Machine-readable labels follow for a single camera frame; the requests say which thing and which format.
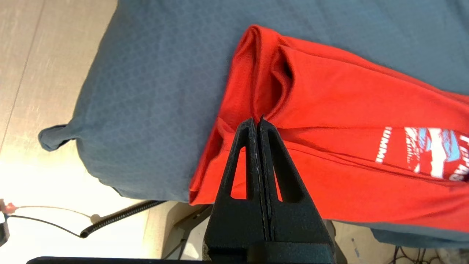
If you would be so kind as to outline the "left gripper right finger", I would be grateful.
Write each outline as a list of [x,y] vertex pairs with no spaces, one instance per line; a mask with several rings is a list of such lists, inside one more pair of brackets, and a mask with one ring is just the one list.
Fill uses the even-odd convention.
[[335,249],[290,154],[274,125],[258,124],[263,214],[260,263],[333,263]]

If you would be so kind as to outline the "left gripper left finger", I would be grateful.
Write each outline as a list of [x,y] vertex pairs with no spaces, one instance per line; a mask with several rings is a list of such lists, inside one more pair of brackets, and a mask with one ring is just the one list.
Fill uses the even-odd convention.
[[[234,199],[231,193],[242,148],[247,198]],[[249,247],[265,239],[259,177],[256,124],[250,118],[236,131],[205,232],[204,248],[210,261],[246,262]]]

